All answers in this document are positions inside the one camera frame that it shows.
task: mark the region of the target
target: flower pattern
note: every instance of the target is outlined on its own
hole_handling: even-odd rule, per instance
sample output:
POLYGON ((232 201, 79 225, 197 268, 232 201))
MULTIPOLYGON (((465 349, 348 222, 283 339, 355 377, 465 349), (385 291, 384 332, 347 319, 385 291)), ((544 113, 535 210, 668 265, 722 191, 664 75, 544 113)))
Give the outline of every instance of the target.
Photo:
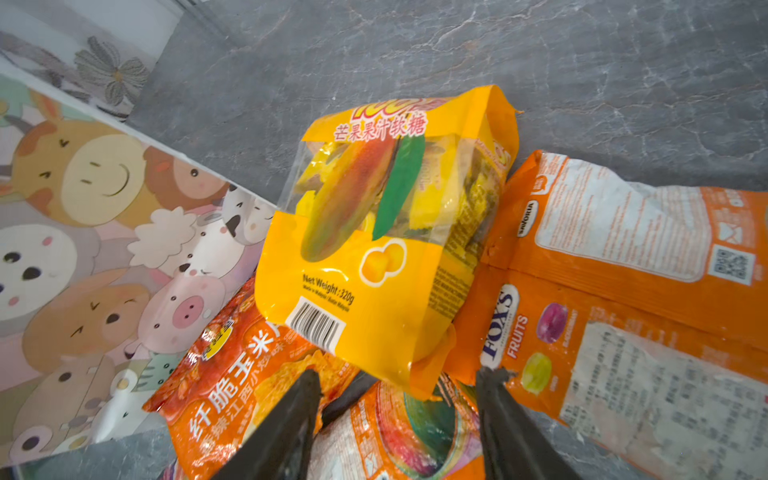
POLYGON ((90 51, 80 50, 74 56, 82 79, 104 87, 104 99, 111 105, 119 105, 124 98, 136 104, 149 69, 136 57, 121 63, 120 52, 108 41, 88 37, 88 47, 90 51))

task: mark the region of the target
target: pig snout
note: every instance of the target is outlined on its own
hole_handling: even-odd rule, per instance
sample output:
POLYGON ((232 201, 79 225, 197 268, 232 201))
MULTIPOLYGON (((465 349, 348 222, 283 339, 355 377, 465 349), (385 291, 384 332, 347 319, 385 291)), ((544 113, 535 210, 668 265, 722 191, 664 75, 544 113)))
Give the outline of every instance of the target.
POLYGON ((205 302, 199 295, 191 296, 183 301, 174 312, 173 324, 178 329, 185 329, 200 318, 205 302))

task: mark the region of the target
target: gray marble tabletop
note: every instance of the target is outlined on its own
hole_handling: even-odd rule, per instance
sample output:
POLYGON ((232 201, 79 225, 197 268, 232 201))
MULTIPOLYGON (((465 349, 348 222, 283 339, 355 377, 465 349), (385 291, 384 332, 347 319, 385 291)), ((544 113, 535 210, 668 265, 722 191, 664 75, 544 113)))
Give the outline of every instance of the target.
MULTIPOLYGON (((484 84, 524 111, 518 164, 542 148, 653 185, 768 190, 764 0, 204 7, 182 18, 128 123, 272 201, 313 119, 484 84)), ((534 417, 584 478, 646 478, 534 417)), ((39 478, 145 480, 171 456, 167 433, 149 432, 44 460, 39 478)))

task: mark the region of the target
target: snack bag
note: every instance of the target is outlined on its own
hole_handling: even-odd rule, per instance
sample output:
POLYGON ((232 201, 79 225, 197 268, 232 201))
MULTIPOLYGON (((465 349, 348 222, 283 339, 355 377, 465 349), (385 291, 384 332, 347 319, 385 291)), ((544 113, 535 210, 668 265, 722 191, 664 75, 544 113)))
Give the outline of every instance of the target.
POLYGON ((763 478, 766 205, 536 152, 507 183, 446 372, 516 372, 518 402, 660 478, 763 478))
POLYGON ((260 311, 428 398, 517 149, 497 87, 315 121, 264 246, 260 311))
MULTIPOLYGON (((338 398, 358 369, 261 316, 254 278, 211 321, 144 409, 168 422, 178 461, 190 480, 211 478, 306 369, 320 377, 320 410, 338 398)), ((319 413, 316 427, 322 423, 319 413)))
POLYGON ((315 438, 307 478, 484 478, 479 424, 475 390, 447 375, 424 402, 378 382, 315 438))

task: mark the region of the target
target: qr code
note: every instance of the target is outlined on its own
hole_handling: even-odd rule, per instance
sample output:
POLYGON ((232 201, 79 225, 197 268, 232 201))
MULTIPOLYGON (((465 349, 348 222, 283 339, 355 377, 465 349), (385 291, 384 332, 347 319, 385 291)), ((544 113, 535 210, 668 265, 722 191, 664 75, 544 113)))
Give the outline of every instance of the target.
POLYGON ((744 285, 751 285, 754 268, 754 253, 743 252, 722 245, 712 246, 710 275, 744 285))

